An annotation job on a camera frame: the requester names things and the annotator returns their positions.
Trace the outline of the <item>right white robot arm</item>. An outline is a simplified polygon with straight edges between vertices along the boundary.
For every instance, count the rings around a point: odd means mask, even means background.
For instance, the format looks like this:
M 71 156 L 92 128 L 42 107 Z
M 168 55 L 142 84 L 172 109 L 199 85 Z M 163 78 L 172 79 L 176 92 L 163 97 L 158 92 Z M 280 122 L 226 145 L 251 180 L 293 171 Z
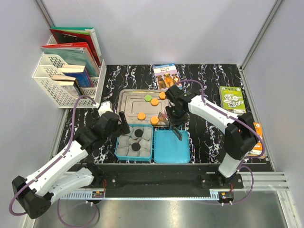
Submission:
M 183 124 L 189 113 L 205 119 L 224 133 L 226 154 L 215 178 L 220 188 L 227 188 L 232 184 L 232 176 L 239 169 L 241 161 L 258 143 L 253 118 L 246 113 L 238 115 L 224 110 L 206 100 L 200 90 L 183 92 L 175 85 L 165 95 L 170 103 L 166 112 L 173 125 Z

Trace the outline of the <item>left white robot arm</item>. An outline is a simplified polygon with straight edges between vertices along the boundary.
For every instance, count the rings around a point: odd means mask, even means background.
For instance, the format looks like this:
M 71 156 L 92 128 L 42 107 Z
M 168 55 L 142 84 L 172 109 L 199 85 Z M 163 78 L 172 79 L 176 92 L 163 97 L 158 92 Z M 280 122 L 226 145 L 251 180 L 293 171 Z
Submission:
M 68 144 L 43 167 L 27 177 L 12 181 L 13 200 L 18 201 L 31 219 L 43 215 L 59 198 L 81 187 L 98 188 L 105 183 L 103 172 L 87 163 L 75 173 L 64 176 L 76 163 L 99 149 L 108 139 L 130 133 L 125 113 L 115 113 L 111 102 L 103 102 L 99 117 L 78 130 L 71 131 Z

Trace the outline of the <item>black cookie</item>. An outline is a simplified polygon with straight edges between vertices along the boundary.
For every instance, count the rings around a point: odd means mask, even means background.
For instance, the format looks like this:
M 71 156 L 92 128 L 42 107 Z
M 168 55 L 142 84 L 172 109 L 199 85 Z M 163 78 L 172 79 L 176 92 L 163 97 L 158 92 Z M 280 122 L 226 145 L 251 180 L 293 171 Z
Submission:
M 137 143 L 135 142 L 131 145 L 131 148 L 132 148 L 133 151 L 137 152 L 141 149 L 141 146 L 138 142 Z
M 134 131 L 134 136 L 136 138 L 140 138 L 140 137 L 142 137 L 142 135 L 143 135 L 143 131 L 141 129 L 137 129 Z

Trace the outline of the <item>black cookie bottom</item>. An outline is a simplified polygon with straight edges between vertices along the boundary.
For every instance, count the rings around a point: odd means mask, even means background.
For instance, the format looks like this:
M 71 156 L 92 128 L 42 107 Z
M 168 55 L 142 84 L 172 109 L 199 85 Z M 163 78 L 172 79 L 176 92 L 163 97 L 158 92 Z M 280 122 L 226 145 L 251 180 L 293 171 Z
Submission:
M 131 145 L 131 148 L 132 148 L 133 151 L 137 152 L 141 149 L 141 146 L 138 142 L 137 143 L 135 142 Z

